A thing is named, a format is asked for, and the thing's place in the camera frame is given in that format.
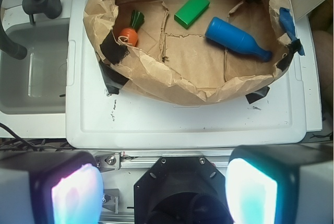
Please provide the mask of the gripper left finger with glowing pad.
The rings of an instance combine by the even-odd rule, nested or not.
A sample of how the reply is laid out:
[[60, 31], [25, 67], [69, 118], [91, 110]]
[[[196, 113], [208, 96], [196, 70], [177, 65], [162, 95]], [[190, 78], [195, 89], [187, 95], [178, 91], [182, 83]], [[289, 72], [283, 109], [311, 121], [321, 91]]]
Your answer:
[[86, 151], [1, 152], [1, 223], [98, 223], [103, 190]]

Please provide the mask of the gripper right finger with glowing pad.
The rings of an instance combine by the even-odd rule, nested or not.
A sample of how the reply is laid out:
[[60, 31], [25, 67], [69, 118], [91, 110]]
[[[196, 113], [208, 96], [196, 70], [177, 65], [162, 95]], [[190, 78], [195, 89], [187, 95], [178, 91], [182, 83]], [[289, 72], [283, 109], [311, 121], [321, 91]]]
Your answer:
[[240, 145], [226, 169], [235, 223], [333, 223], [333, 145]]

